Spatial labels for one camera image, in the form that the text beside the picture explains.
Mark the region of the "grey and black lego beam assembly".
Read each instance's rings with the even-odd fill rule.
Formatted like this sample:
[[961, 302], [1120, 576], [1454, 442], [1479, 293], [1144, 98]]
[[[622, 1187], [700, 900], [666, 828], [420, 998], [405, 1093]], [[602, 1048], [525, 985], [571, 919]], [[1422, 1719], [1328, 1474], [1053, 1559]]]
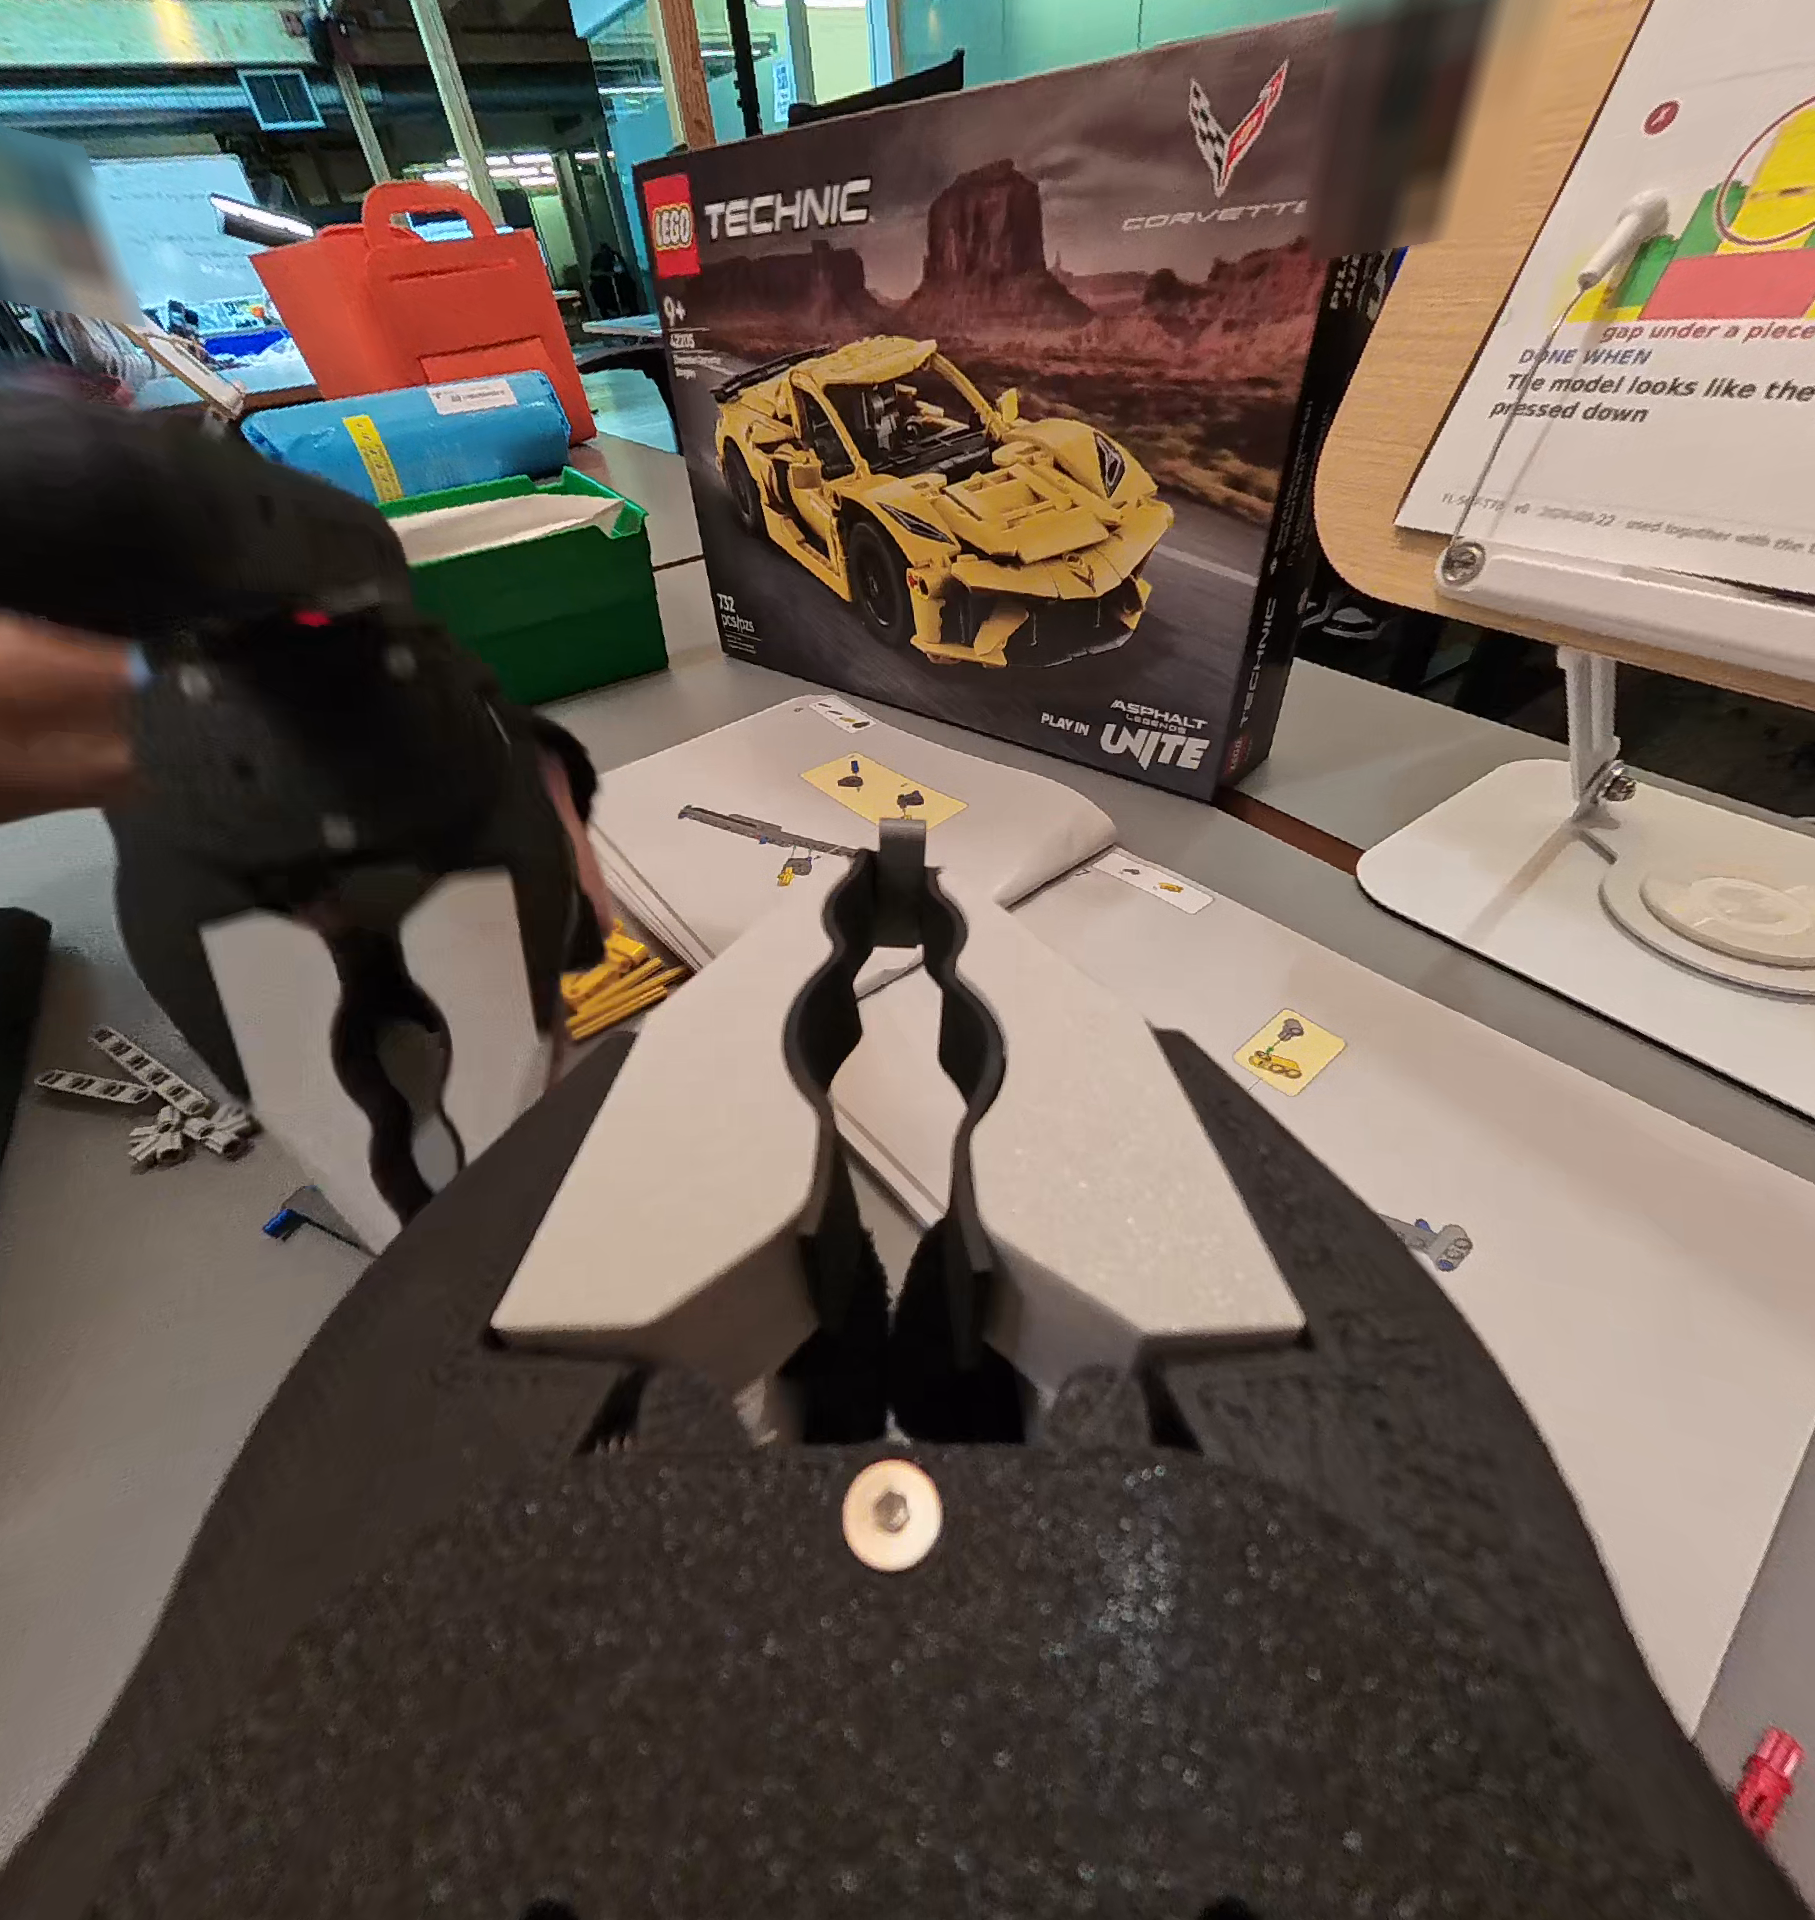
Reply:
[[315, 1230], [346, 1249], [369, 1253], [367, 1240], [353, 1223], [324, 1197], [317, 1185], [296, 1187], [261, 1225], [261, 1233], [273, 1243], [288, 1243], [301, 1230]]

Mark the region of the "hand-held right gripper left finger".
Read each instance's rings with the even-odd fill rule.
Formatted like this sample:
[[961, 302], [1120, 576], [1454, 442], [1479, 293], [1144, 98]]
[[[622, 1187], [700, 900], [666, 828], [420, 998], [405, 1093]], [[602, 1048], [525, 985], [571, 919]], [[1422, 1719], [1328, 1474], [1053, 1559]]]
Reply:
[[634, 1034], [491, 1316], [511, 1350], [764, 1386], [801, 1441], [863, 1438], [863, 1218], [788, 1018], [823, 900], [751, 925]]

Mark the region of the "whiteboard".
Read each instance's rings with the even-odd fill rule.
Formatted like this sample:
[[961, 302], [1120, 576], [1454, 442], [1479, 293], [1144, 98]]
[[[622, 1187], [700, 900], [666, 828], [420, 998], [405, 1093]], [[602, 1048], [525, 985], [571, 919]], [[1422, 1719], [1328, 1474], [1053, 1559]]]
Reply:
[[261, 302], [253, 247], [224, 235], [211, 199], [255, 204], [239, 157], [228, 153], [91, 160], [101, 222], [141, 308], [179, 302]]

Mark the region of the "lego instruction booklet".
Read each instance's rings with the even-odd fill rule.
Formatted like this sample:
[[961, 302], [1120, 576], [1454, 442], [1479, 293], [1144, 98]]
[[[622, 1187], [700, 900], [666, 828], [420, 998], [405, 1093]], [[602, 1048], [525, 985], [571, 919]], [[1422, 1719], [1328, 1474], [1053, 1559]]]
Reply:
[[1815, 1185], [1414, 994], [1072, 787], [801, 697], [600, 777], [703, 963], [919, 795], [927, 853], [1230, 1073], [1434, 1273], [1540, 1427], [1694, 1731], [1815, 1433]]

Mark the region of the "person's left hand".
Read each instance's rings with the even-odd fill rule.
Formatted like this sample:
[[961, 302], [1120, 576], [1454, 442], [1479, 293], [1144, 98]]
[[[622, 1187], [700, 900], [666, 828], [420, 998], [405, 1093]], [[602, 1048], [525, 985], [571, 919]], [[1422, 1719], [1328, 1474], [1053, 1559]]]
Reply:
[[607, 936], [617, 932], [617, 911], [609, 898], [598, 854], [590, 840], [587, 824], [598, 777], [590, 762], [555, 742], [541, 748], [543, 787], [556, 812], [569, 846], [569, 859], [578, 885], [578, 927], [569, 943], [569, 973], [585, 973], [605, 961]]

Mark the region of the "printed instruction sheet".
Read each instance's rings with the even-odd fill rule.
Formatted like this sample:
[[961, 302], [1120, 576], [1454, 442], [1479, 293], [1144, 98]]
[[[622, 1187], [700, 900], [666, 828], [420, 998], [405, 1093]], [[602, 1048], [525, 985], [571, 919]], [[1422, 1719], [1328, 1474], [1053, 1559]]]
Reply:
[[1815, 3], [1656, 3], [1400, 527], [1815, 596]]

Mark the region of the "white paper in bin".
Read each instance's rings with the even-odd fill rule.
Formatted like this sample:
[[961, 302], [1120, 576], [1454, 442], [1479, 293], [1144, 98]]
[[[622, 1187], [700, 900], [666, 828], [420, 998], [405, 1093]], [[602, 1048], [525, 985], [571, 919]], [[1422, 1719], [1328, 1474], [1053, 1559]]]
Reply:
[[389, 529], [417, 568], [578, 532], [607, 535], [627, 507], [605, 492], [522, 492], [392, 516]]

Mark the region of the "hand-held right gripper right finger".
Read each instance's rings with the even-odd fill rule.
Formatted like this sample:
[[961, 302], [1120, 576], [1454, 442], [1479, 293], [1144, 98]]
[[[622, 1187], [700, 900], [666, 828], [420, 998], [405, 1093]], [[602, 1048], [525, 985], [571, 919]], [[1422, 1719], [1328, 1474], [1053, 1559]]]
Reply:
[[1120, 996], [961, 881], [927, 877], [937, 1064], [963, 1108], [927, 1235], [927, 1438], [1013, 1441], [1086, 1370], [1280, 1350], [1304, 1309]]

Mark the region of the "green plastic bin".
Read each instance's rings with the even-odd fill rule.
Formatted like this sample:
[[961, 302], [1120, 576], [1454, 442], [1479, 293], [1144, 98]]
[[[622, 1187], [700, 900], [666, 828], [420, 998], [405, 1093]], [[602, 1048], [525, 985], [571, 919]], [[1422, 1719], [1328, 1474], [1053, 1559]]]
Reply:
[[[389, 522], [392, 516], [522, 492], [619, 495], [579, 468], [561, 468], [547, 480], [517, 477], [378, 511]], [[409, 565], [420, 611], [526, 708], [663, 672], [667, 654], [646, 516], [623, 501], [628, 507], [607, 535], [578, 532], [447, 565]]]

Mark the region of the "person's left forearm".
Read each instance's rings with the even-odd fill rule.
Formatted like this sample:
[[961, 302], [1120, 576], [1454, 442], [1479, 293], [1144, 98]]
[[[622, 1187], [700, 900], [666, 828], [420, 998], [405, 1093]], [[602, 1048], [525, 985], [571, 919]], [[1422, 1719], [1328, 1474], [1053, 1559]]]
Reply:
[[0, 611], [0, 827], [101, 805], [135, 774], [135, 654]]

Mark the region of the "pile of yellow lego pieces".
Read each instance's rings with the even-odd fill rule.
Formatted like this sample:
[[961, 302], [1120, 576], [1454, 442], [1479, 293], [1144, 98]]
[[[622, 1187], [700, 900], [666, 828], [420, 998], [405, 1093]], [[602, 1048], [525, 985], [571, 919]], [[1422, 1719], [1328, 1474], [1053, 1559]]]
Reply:
[[598, 963], [559, 976], [563, 1035], [572, 1042], [642, 1014], [686, 977], [685, 963], [630, 936], [622, 921], [605, 932], [600, 948]]

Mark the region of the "light blue roll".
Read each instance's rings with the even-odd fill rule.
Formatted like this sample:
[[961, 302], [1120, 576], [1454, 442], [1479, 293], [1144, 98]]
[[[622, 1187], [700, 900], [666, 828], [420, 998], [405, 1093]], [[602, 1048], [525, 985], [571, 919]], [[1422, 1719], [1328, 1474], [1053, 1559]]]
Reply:
[[371, 507], [566, 467], [571, 424], [541, 371], [277, 407], [241, 424], [273, 464]]

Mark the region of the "lego box with yellow car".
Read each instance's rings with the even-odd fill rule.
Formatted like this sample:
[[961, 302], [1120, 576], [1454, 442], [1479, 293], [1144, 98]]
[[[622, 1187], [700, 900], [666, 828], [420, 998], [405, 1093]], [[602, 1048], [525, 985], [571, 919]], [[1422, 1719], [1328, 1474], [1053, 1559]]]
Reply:
[[1392, 267], [1323, 260], [1333, 12], [634, 174], [724, 651], [1208, 802], [1273, 742]]

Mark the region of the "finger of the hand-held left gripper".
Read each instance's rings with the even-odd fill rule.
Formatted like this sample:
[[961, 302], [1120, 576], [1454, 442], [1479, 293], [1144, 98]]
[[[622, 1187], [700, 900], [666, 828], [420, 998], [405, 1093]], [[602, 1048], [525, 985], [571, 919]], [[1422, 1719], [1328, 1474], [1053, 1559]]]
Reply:
[[245, 1101], [367, 1249], [398, 1235], [375, 1187], [374, 1124], [335, 1058], [342, 985], [317, 928], [267, 911], [199, 932], [239, 1064]]
[[393, 1087], [411, 1109], [420, 1173], [460, 1173], [550, 1085], [551, 1045], [519, 950], [506, 872], [439, 881], [397, 932], [427, 1012], [393, 1022]]

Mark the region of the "orange bag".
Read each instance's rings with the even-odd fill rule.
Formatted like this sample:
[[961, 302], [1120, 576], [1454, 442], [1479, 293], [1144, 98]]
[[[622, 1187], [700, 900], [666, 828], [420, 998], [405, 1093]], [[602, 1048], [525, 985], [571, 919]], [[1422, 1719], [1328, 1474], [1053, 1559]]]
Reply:
[[541, 371], [569, 442], [598, 431], [535, 235], [454, 186], [378, 183], [358, 222], [253, 270], [324, 400]]

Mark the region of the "red lego connector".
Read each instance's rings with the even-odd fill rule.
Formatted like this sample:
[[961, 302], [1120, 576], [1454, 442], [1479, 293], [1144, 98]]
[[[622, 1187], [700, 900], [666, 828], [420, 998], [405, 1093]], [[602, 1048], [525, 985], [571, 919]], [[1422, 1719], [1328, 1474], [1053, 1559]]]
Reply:
[[1756, 1842], [1769, 1842], [1772, 1834], [1795, 1790], [1803, 1762], [1803, 1743], [1780, 1724], [1769, 1724], [1747, 1754], [1736, 1781], [1733, 1805], [1743, 1828]]

